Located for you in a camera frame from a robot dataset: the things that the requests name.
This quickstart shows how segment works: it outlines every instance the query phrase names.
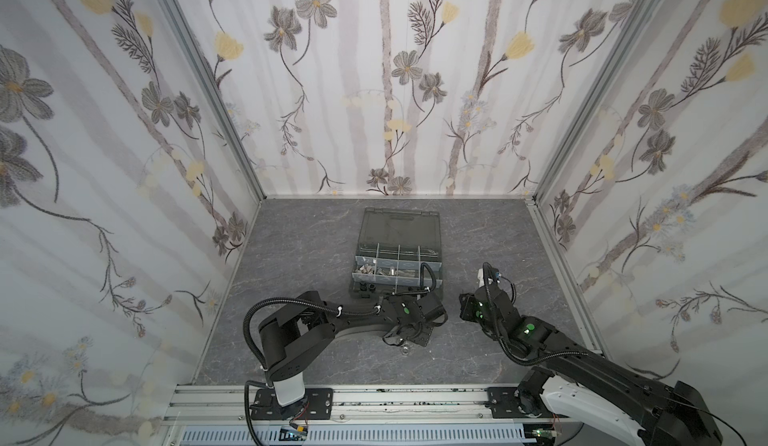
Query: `metal corner post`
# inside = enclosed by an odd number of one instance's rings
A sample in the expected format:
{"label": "metal corner post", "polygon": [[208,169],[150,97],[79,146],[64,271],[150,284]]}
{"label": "metal corner post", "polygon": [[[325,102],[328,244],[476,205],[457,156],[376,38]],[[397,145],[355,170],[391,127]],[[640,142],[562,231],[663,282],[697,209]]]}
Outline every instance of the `metal corner post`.
{"label": "metal corner post", "polygon": [[620,29],[619,38],[600,68],[600,72],[592,83],[587,97],[584,98],[571,121],[571,125],[552,155],[552,160],[547,165],[547,169],[539,181],[536,191],[537,198],[548,196],[550,190],[554,187],[554,182],[565,166],[565,162],[571,153],[575,151],[582,133],[587,129],[590,118],[605,97],[609,86],[629,57],[635,41],[637,41],[645,26],[650,22],[654,11],[660,3],[661,0],[638,0],[637,5],[629,16],[627,24]]}
{"label": "metal corner post", "polygon": [[251,167],[250,158],[248,157],[243,144],[240,142],[240,138],[237,135],[237,130],[234,124],[232,124],[230,115],[226,112],[226,106],[224,105],[224,100],[221,98],[219,88],[216,86],[213,72],[206,63],[205,56],[203,56],[203,53],[192,34],[192,29],[190,29],[189,24],[184,17],[184,13],[181,10],[178,0],[158,0],[158,2],[165,13],[165,17],[170,23],[174,36],[184,52],[184,56],[187,58],[187,62],[192,69],[192,72],[197,77],[200,86],[203,88],[206,99],[214,108],[214,114],[221,125],[222,134],[224,134],[226,142],[230,146],[240,170],[245,175],[250,191],[253,193],[254,198],[258,202],[261,202],[266,198],[264,189],[261,187],[261,183],[259,183],[259,179],[256,177],[254,169]]}

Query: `gray toolbox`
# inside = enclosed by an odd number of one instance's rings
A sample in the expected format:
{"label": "gray toolbox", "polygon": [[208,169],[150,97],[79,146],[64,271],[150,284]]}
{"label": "gray toolbox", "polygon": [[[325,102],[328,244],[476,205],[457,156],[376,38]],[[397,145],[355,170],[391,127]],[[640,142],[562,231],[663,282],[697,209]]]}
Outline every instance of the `gray toolbox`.
{"label": "gray toolbox", "polygon": [[[419,266],[430,265],[442,297],[442,244],[437,211],[366,208],[357,240],[350,293],[370,298],[417,291]],[[432,287],[425,272],[424,287]]]}

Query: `floral wallpaper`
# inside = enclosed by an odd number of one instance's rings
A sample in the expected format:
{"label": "floral wallpaper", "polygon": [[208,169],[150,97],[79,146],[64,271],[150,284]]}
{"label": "floral wallpaper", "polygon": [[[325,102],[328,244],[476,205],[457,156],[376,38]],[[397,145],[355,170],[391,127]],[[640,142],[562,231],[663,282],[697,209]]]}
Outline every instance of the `floral wallpaper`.
{"label": "floral wallpaper", "polygon": [[664,0],[537,198],[614,360],[692,384],[750,444],[768,393],[767,96],[768,0]]}
{"label": "floral wallpaper", "polygon": [[256,203],[155,0],[0,0],[0,431],[146,444]]}
{"label": "floral wallpaper", "polygon": [[265,191],[370,196],[532,195],[636,1],[179,0]]}

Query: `black mounting plate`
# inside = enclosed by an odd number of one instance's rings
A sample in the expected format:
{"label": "black mounting plate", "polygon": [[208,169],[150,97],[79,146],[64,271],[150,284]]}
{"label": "black mounting plate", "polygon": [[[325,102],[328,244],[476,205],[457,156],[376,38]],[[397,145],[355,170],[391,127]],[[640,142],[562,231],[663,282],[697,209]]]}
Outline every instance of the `black mounting plate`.
{"label": "black mounting plate", "polygon": [[[514,386],[511,387],[494,387],[487,388],[485,391],[488,393],[488,403],[486,404],[491,409],[491,416],[494,419],[516,419],[527,418],[526,414],[523,414],[518,410],[518,402],[514,397],[514,393],[518,389]],[[547,411],[543,413],[540,418],[551,418],[552,413]]]}
{"label": "black mounting plate", "polygon": [[[331,388],[308,388],[306,397],[309,400],[306,412],[300,419],[331,419],[333,390]],[[275,390],[262,388],[256,391],[256,399],[251,405],[250,418],[253,421],[281,421],[282,408],[277,403]]]}

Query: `gray marble tabletop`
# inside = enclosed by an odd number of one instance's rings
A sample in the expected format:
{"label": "gray marble tabletop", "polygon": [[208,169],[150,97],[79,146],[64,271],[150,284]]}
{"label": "gray marble tabletop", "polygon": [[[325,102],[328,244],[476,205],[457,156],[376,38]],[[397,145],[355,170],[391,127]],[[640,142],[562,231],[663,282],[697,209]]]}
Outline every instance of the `gray marble tabletop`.
{"label": "gray marble tabletop", "polygon": [[[335,340],[304,371],[307,384],[467,384],[519,382],[527,368],[504,356],[475,323],[458,318],[458,295],[474,291],[488,261],[517,284],[520,312],[582,343],[574,318],[522,200],[267,200],[256,219],[196,384],[263,380],[245,345],[243,316],[272,296],[317,290],[353,304],[349,293],[357,237],[367,206],[440,213],[448,323],[408,355],[373,333]],[[256,326],[277,306],[254,317]]]}

